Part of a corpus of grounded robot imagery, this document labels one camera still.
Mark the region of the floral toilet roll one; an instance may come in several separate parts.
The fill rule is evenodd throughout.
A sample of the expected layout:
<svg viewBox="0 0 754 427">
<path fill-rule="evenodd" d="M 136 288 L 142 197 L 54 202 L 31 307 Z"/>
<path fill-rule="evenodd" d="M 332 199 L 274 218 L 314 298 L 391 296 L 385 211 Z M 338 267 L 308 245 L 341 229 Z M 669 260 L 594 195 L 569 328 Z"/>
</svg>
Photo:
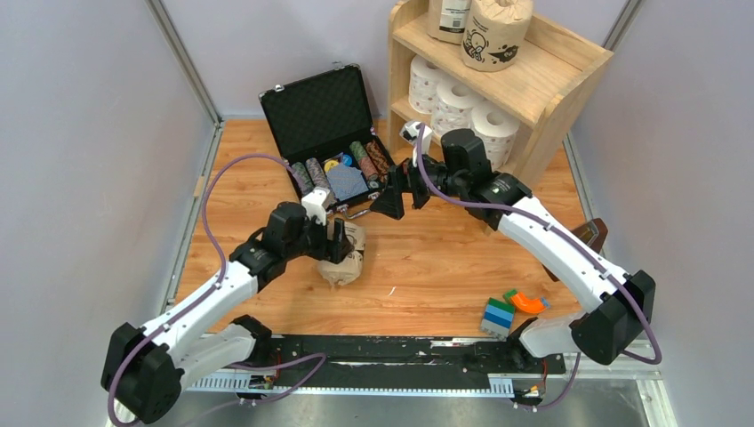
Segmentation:
<svg viewBox="0 0 754 427">
<path fill-rule="evenodd" d="M 437 85 L 437 104 L 429 127 L 438 138 L 456 129 L 469 128 L 471 110 L 485 98 L 454 78 Z"/>
</svg>

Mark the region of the floral toilet roll two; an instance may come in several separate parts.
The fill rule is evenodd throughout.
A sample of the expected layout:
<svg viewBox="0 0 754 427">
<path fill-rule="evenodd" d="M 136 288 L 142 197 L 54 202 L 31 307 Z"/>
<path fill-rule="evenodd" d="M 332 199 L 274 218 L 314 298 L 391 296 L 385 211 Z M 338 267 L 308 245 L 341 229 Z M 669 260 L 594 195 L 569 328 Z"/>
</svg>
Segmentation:
<svg viewBox="0 0 754 427">
<path fill-rule="evenodd" d="M 470 111 L 471 129 L 484 143 L 485 153 L 494 170 L 503 166 L 513 150 L 521 122 L 490 101 Z"/>
</svg>

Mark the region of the floral toilet roll three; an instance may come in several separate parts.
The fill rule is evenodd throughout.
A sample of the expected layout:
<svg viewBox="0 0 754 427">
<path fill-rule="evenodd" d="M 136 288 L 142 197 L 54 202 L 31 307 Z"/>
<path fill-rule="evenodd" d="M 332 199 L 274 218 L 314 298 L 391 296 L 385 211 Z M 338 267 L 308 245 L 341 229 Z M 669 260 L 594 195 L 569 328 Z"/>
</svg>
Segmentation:
<svg viewBox="0 0 754 427">
<path fill-rule="evenodd" d="M 437 105 L 437 86 L 446 78 L 447 74 L 441 68 L 415 55 L 410 64 L 410 106 L 419 113 L 430 115 Z"/>
</svg>

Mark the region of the brown roll labelled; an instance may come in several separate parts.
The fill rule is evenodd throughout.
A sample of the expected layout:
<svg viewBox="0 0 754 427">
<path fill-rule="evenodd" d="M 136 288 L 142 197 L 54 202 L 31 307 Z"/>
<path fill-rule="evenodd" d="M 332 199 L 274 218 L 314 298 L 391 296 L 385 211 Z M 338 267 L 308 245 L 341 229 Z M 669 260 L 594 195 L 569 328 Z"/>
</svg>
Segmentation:
<svg viewBox="0 0 754 427">
<path fill-rule="evenodd" d="M 470 6 L 470 0 L 429 0 L 427 33 L 439 41 L 460 44 Z"/>
</svg>

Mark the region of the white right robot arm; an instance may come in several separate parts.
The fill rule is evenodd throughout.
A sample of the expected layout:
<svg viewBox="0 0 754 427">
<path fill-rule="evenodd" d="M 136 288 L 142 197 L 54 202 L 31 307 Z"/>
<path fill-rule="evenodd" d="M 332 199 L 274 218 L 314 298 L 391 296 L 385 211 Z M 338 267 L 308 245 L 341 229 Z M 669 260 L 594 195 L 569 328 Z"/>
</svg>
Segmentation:
<svg viewBox="0 0 754 427">
<path fill-rule="evenodd" d="M 521 180 L 495 172 L 472 130 L 445 133 L 441 161 L 429 155 L 431 135 L 424 123 L 410 121 L 401 134 L 413 144 L 413 154 L 390 167 L 372 211 L 401 219 L 405 193 L 416 209 L 432 196 L 462 206 L 532 254 L 582 308 L 579 314 L 535 318 L 520 326 L 507 349 L 514 368 L 530 371 L 544 357 L 563 352 L 580 352 L 601 365 L 620 355 L 649 365 L 662 362 L 651 328 L 656 284 L 648 273 L 629 274 L 609 262 L 561 224 Z"/>
</svg>

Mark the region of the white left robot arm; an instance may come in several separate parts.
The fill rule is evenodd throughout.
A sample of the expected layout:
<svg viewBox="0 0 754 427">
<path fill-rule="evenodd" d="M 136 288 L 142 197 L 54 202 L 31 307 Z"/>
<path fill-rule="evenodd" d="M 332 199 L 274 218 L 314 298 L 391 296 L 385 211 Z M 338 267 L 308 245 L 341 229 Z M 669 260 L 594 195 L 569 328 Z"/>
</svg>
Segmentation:
<svg viewBox="0 0 754 427">
<path fill-rule="evenodd" d="M 136 421 L 150 424 L 199 379 L 241 362 L 265 366 L 272 356 L 272 333 L 259 320 L 244 315 L 212 335 L 208 328 L 283 275 L 294 259 L 344 261 L 355 249 L 347 227 L 342 219 L 327 220 L 309 203 L 282 202 L 266 226 L 222 259 L 220 269 L 193 294 L 142 326 L 118 327 L 100 380 L 111 422 L 123 425 L 116 403 Z"/>
</svg>

